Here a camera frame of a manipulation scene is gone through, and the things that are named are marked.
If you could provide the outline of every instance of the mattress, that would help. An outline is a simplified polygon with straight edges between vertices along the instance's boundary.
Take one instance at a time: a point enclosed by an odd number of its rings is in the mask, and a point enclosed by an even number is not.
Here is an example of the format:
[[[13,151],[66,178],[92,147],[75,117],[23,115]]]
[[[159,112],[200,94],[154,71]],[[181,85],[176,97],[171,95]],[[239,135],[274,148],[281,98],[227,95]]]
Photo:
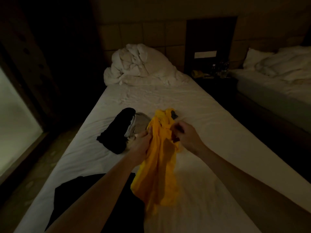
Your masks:
[[[311,84],[288,84],[257,71],[231,70],[237,90],[274,114],[311,133]]]
[[[124,108],[152,117],[172,107],[224,159],[311,211],[311,185],[236,121],[193,80],[180,87],[110,85],[86,118],[15,232],[44,232],[54,190],[78,176],[108,172],[121,158],[96,141]],[[177,204],[158,209],[145,232],[260,232],[222,182],[186,149],[177,154]]]

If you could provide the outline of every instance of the nightstand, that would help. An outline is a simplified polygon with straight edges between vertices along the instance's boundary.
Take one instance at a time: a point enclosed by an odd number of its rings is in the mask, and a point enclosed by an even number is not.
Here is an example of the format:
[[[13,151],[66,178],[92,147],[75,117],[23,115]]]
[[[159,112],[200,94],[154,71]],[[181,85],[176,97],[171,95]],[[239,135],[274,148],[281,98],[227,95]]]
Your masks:
[[[210,94],[222,107],[231,110],[237,92],[235,78],[194,78],[201,88]]]

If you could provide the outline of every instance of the yellow cloth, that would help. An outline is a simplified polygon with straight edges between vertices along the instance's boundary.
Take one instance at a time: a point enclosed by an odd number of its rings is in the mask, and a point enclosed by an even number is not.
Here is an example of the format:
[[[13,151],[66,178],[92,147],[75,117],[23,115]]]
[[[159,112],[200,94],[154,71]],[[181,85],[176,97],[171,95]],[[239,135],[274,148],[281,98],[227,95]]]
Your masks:
[[[175,204],[178,195],[173,172],[179,142],[172,142],[172,110],[157,110],[150,121],[148,128],[152,127],[153,138],[147,150],[147,158],[140,165],[131,184],[134,195],[145,203],[146,217],[156,214],[158,205]]]

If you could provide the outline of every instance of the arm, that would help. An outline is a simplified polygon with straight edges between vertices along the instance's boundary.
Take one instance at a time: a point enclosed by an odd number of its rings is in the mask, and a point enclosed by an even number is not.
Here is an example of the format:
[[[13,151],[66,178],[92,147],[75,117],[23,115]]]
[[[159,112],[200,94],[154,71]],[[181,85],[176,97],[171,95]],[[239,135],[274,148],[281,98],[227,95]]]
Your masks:
[[[134,167],[146,158],[152,131],[138,135],[130,151],[47,229],[52,232],[100,232]]]
[[[191,125],[180,121],[171,130],[210,167],[262,232],[310,232],[309,212],[214,153]]]

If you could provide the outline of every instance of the forearm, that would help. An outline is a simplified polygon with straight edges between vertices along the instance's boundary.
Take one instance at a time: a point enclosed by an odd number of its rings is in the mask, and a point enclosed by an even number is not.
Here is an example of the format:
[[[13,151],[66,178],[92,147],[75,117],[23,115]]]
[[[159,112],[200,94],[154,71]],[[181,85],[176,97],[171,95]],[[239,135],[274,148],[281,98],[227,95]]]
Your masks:
[[[100,232],[134,168],[127,157],[72,204],[46,232]]]
[[[204,146],[197,151],[262,232],[308,232],[311,214]]]

